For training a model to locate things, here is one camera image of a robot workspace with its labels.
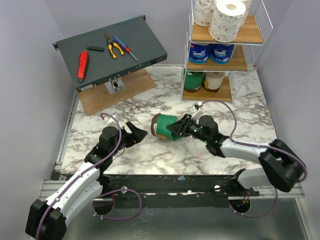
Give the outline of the blue white paper towel roll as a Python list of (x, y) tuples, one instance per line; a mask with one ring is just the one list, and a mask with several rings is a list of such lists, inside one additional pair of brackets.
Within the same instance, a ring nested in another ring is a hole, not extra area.
[(209, 58), (218, 65), (225, 65), (231, 60), (235, 48), (235, 44), (212, 43)]

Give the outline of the red utility knife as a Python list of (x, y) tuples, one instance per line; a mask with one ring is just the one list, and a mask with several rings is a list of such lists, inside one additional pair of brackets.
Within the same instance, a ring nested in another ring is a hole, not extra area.
[(77, 70), (77, 78), (79, 83), (82, 83), (85, 79), (88, 61), (89, 53), (87, 50), (84, 50), (79, 54), (79, 66)]

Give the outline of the blue red screwdriver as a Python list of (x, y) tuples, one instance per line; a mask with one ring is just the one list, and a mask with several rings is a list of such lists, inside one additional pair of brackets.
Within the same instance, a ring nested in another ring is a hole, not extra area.
[(129, 53), (135, 60), (139, 61), (131, 52), (131, 49), (116, 35), (113, 36), (113, 40), (120, 45), (123, 50), (125, 50), (127, 53)]

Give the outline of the cream cartoon roll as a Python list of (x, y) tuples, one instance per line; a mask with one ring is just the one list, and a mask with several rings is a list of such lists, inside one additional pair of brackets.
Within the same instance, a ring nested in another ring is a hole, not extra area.
[(208, 92), (218, 92), (225, 77), (224, 72), (210, 72), (204, 73), (202, 87)]

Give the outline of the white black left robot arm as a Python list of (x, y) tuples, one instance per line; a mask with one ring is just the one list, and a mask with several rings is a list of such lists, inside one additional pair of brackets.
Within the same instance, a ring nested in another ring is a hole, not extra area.
[(97, 145), (87, 154), (78, 171), (45, 200), (30, 206), (25, 233), (36, 240), (61, 240), (72, 220), (96, 197), (107, 197), (111, 185), (103, 177), (119, 150), (140, 143), (147, 131), (126, 122), (130, 132), (108, 125), (102, 130)]

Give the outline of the green brown roll front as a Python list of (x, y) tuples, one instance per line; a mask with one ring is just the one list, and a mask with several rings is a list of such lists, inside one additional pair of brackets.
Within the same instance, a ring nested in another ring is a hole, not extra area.
[(187, 71), (185, 74), (183, 89), (189, 93), (198, 91), (203, 82), (204, 72)]

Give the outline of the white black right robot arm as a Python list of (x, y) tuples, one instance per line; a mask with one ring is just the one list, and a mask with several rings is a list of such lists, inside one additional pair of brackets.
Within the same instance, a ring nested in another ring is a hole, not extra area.
[(218, 124), (210, 115), (199, 120), (185, 114), (179, 121), (169, 124), (167, 130), (181, 137), (193, 137), (206, 144), (206, 149), (221, 158), (237, 158), (259, 164), (260, 168), (241, 170), (230, 183), (230, 191), (241, 196), (253, 187), (273, 186), (282, 192), (290, 192), (301, 181), (305, 164), (280, 139), (258, 144), (232, 141), (219, 132)]

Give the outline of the black bit holder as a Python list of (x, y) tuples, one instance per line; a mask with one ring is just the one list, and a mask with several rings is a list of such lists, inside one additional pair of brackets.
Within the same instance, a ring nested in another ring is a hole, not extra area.
[(102, 46), (95, 46), (95, 45), (88, 45), (86, 47), (87, 50), (90, 50), (90, 51), (96, 51), (96, 52), (103, 52), (105, 50), (104, 47)]

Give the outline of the yellow handled pliers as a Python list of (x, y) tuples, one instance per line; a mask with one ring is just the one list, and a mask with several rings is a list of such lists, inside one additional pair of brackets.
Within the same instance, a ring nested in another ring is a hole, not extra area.
[(113, 39), (111, 39), (108, 34), (105, 33), (104, 36), (105, 36), (105, 39), (108, 44), (108, 51), (113, 59), (117, 58), (117, 56), (115, 55), (115, 53), (113, 51), (113, 48), (118, 49), (118, 51), (120, 52), (120, 54), (122, 56), (125, 54), (124, 51), (122, 50), (122, 48), (116, 42), (114, 42)]

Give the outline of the dark grey rack server chassis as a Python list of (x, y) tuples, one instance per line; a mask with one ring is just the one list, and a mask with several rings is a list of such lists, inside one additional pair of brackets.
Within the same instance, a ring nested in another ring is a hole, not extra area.
[[(111, 39), (113, 36), (119, 37), (139, 61), (123, 50), (120, 45), (124, 55), (114, 47), (116, 59), (113, 59), (109, 53), (105, 34), (108, 34)], [(88, 45), (104, 47), (104, 51), (87, 50)], [(144, 16), (59, 40), (53, 43), (53, 47), (60, 51), (74, 87), (79, 93), (165, 61), (168, 56), (167, 51), (146, 23)], [(88, 51), (88, 63), (84, 81), (79, 83), (77, 77), (79, 55), (83, 51)]]

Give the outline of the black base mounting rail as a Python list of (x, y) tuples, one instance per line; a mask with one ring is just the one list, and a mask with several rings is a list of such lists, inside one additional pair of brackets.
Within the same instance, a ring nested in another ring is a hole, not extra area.
[(54, 197), (54, 207), (61, 211), (83, 208), (95, 203), (97, 208), (134, 209), (229, 207), (229, 198), (241, 200), (259, 193), (245, 189), (233, 175), (124, 175), (110, 174), (95, 180), (87, 176), (77, 181), (61, 197)]

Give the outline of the floral paper roll on shelf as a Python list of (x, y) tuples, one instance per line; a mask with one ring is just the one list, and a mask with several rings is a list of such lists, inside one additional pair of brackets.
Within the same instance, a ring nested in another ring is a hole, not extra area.
[(202, 27), (209, 27), (213, 19), (216, 0), (195, 0), (193, 10), (194, 22)]

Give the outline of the floral paper roll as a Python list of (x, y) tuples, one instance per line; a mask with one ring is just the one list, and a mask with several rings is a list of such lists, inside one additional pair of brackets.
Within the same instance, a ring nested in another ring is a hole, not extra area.
[(216, 0), (195, 0), (193, 10), (194, 22), (202, 27), (209, 27), (213, 19)]
[(210, 36), (221, 43), (236, 39), (246, 7), (240, 0), (217, 0), (209, 26)]
[(246, 8), (245, 13), (244, 13), (244, 20), (245, 20), (249, 14), (252, 0), (240, 0), (240, 1), (245, 5), (245, 8)]

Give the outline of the wooden board under chassis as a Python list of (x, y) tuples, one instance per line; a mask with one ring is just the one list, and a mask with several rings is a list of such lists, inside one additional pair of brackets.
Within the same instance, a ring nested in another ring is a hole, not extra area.
[(127, 74), (119, 82), (124, 85), (124, 89), (110, 91), (110, 84), (106, 82), (79, 92), (77, 95), (85, 114), (87, 116), (96, 114), (156, 86), (156, 83), (145, 69)]

